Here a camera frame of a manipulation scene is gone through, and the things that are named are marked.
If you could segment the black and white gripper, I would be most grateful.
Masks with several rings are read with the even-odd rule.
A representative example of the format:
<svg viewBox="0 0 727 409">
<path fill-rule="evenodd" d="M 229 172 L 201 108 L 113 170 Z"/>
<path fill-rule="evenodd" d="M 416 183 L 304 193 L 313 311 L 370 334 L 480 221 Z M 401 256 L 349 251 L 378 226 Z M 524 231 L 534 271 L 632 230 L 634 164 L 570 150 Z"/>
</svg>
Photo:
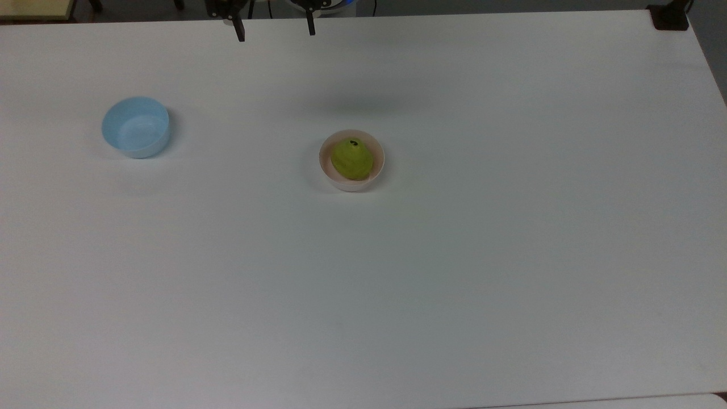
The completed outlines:
<svg viewBox="0 0 727 409">
<path fill-rule="evenodd" d="M 307 28 L 310 36 L 316 35 L 315 16 L 319 15 L 324 8 L 330 7 L 331 1 L 288 1 L 294 7 L 306 13 Z M 208 16 L 211 18 L 223 18 L 228 21 L 236 33 L 239 42 L 246 41 L 246 31 L 243 20 L 239 13 L 247 9 L 254 10 L 255 1 L 206 1 Z"/>
</svg>

